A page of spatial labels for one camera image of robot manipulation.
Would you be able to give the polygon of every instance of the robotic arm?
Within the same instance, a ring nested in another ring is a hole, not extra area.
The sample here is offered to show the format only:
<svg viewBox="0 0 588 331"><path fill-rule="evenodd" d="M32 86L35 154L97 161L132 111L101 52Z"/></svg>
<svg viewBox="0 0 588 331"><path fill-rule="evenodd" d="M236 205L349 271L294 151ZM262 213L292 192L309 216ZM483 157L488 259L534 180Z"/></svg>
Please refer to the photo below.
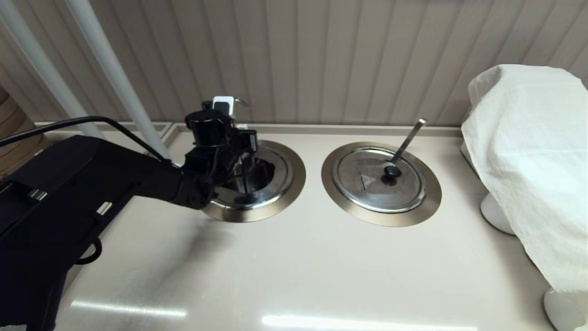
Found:
<svg viewBox="0 0 588 331"><path fill-rule="evenodd" d="M186 117L196 147L182 167L76 135L0 183L0 326L53 330L67 271L98 258L99 235L133 196L202 209L216 186L235 179L257 135L235 128L219 106L203 102Z"/></svg>

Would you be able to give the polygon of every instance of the white pipe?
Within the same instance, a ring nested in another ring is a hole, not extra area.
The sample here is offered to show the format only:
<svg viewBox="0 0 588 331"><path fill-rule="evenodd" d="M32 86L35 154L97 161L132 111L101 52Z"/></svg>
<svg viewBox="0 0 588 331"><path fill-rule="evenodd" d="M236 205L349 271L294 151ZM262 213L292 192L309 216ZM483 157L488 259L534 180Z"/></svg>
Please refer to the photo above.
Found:
<svg viewBox="0 0 588 331"><path fill-rule="evenodd" d="M12 3L12 0L0 0L0 17L10 31L12 37L21 47L22 52L37 70L47 87L53 92L57 101L65 109L70 117L84 117L88 113L79 103L73 92L65 83L59 71L55 68L35 36L29 29L21 13ZM85 135L91 135L104 139L104 135L93 123L78 124Z"/></svg>
<svg viewBox="0 0 588 331"><path fill-rule="evenodd" d="M66 0L66 2L102 70L147 143L164 157L171 158L108 42L90 2L88 0Z"/></svg>

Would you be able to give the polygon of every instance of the white cloth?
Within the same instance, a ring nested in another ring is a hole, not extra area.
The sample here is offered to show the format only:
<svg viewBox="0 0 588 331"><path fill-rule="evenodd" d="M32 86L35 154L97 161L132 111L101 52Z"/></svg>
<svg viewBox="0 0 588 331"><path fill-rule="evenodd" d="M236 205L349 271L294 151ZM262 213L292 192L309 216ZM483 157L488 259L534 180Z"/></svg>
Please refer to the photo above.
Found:
<svg viewBox="0 0 588 331"><path fill-rule="evenodd" d="M499 65L469 94L462 132L480 179L545 279L588 322L588 92L562 69Z"/></svg>

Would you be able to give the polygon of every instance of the beige countertop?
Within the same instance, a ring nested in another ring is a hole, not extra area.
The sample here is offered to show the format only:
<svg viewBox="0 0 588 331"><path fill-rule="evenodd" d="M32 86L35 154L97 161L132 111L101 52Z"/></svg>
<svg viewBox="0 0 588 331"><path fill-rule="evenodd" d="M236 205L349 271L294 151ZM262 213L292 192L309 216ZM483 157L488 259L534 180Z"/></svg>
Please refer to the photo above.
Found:
<svg viewBox="0 0 588 331"><path fill-rule="evenodd" d="M549 285L514 236L479 211L487 193L461 138L418 136L407 149L439 179L441 205L411 227L382 227L339 208L320 170L334 149L404 137L260 134L306 167L300 196L254 223L135 197L61 304L57 330L553 330ZM174 161L190 133L171 144Z"/></svg>

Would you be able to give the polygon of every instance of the beige wall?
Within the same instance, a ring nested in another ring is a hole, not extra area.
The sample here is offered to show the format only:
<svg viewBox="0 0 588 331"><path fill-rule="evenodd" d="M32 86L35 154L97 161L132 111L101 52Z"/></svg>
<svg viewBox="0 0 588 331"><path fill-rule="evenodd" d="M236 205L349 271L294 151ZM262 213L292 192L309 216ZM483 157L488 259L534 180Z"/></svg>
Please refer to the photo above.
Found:
<svg viewBox="0 0 588 331"><path fill-rule="evenodd" d="M16 0L92 114L127 120L64 0ZM459 125L496 64L564 68L588 85L588 0L93 0L153 120L214 95L257 123ZM0 85L34 120L64 111L0 27Z"/></svg>

